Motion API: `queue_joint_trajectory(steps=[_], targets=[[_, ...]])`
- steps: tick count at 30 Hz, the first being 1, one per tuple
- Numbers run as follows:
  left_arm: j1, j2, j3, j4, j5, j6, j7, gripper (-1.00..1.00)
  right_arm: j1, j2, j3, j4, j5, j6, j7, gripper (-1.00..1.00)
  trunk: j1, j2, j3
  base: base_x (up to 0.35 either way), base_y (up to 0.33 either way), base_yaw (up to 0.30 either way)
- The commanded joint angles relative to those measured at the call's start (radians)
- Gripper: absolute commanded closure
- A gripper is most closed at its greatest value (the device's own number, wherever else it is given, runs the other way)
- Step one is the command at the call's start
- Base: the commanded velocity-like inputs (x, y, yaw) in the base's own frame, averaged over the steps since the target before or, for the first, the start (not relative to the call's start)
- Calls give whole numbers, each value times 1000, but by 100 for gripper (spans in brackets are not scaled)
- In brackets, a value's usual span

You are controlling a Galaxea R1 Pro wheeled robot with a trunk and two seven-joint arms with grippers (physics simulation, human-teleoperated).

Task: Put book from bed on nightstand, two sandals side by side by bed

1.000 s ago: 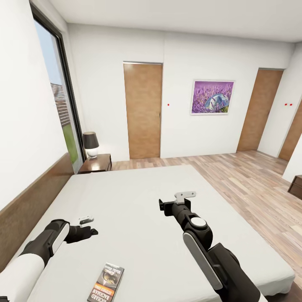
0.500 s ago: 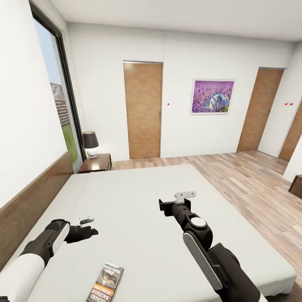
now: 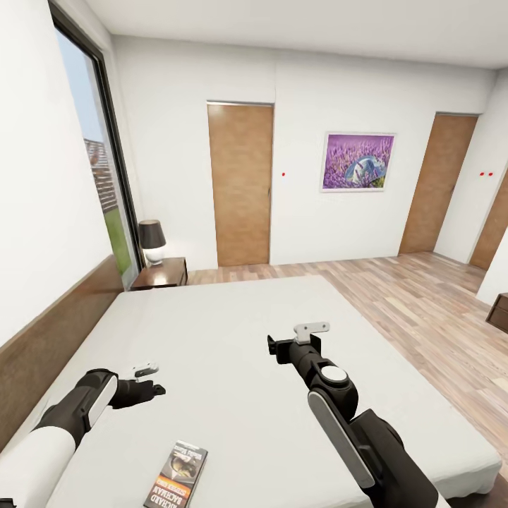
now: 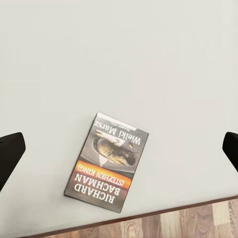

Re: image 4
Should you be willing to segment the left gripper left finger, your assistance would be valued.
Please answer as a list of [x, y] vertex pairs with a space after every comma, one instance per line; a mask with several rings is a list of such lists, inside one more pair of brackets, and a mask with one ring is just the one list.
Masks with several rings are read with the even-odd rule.
[[26, 151], [21, 132], [0, 137], [0, 191]]

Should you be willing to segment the hardback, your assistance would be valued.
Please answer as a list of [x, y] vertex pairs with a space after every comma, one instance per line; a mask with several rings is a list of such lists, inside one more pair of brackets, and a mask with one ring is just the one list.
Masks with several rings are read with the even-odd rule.
[[148, 136], [98, 112], [64, 196], [121, 213]]

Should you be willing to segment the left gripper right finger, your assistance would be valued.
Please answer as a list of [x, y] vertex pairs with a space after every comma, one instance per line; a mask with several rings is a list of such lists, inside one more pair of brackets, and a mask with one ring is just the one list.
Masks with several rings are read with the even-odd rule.
[[226, 132], [222, 150], [238, 172], [238, 134]]

